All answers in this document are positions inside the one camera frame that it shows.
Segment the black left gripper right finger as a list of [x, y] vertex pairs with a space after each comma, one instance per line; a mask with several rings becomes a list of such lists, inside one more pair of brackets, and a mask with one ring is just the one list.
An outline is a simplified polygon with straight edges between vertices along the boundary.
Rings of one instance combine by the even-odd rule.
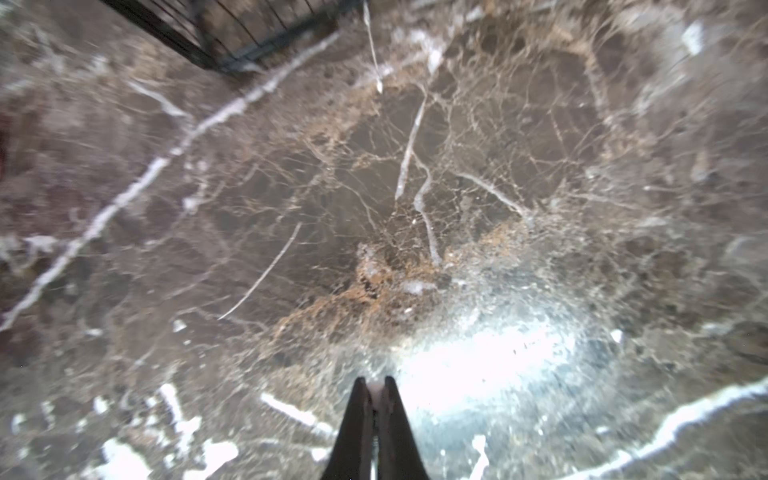
[[384, 379], [377, 395], [377, 478], [429, 480], [395, 382]]

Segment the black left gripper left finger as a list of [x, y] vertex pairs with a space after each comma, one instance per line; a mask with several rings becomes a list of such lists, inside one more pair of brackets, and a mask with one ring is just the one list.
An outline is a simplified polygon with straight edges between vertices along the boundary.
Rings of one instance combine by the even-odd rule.
[[321, 480], [370, 480], [374, 409], [364, 377], [353, 384], [344, 417]]

